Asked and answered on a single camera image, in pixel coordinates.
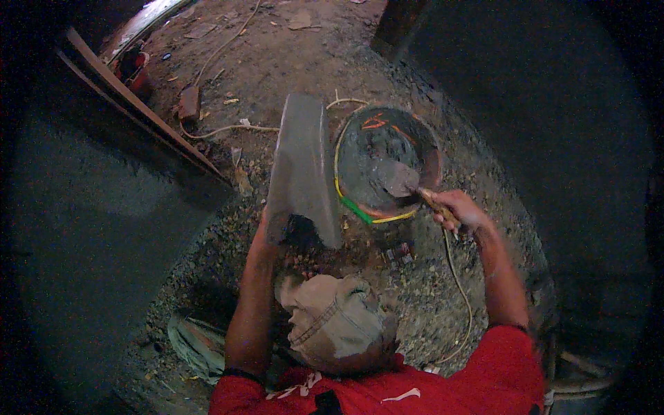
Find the man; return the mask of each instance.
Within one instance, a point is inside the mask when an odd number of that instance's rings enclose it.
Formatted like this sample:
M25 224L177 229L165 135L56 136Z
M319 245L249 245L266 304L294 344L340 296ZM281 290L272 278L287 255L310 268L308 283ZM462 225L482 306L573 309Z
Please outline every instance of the man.
M485 274L489 329L463 370L450 378L417 371L403 365L403 357L387 347L377 354L363 355L366 360L377 359L377 371L337 377L329 371L292 369L284 375L285 388L266 395L261 382L270 364L268 331L272 324L272 270L277 248L266 243L265 224L261 222L249 249L240 299L226 334L226 370L212 394L209 413L538 414L544 396L542 373L533 341L526 333L529 318L525 292L503 241L492 220L465 193L438 193L436 202L446 205L474 233ZM454 229L440 215L434 215L434 220L448 230ZM333 301L339 300L339 292L349 293L338 288L336 292ZM367 292L363 298L370 296ZM371 304L365 308L376 311ZM388 313L389 310L378 313L373 320L374 329L370 330L382 345L383 335L390 333L385 325L390 321ZM318 329L320 324L313 324L305 331L317 333ZM337 340L328 342L338 346ZM385 353L392 353L390 364L381 361ZM338 354L335 349L332 355ZM326 359L330 354L325 352L322 356ZM365 361L362 366L367 369L371 362Z

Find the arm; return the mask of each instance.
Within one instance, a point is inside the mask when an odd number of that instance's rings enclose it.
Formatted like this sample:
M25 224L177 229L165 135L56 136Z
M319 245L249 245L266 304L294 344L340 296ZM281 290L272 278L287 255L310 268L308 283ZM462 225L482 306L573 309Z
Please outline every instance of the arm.
M493 221L461 190L436 193L434 200L447 206L475 236L484 268L489 323L527 328L525 291ZM434 220L448 230L454 229L454 225L442 215L434 215Z
M240 300L226 334L226 367L265 378L270 365L270 336L277 247L268 244L262 219L247 255Z

